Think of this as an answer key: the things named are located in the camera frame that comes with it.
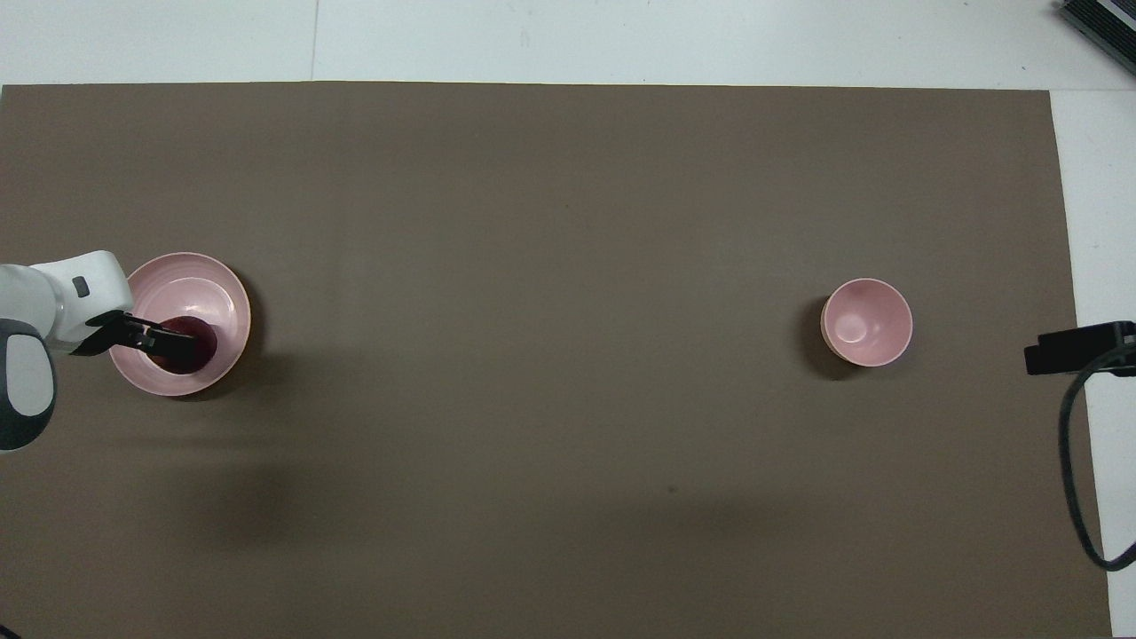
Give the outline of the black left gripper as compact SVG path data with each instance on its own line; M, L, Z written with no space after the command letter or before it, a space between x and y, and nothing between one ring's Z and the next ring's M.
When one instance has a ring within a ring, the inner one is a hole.
M69 355L93 357L122 345L134 351L145 349L153 359L195 359L197 341L207 334L206 324L153 324L130 312L106 312L85 325L97 327Z

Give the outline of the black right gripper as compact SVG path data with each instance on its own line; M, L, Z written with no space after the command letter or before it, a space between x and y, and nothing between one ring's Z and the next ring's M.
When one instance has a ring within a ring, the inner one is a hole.
M1110 347L1110 323L1043 333L1038 337L1038 345L1025 348L1027 374L1078 373L1104 352L1110 356L1105 360L1105 372L1135 373L1135 323L1118 322L1113 341L1116 343Z

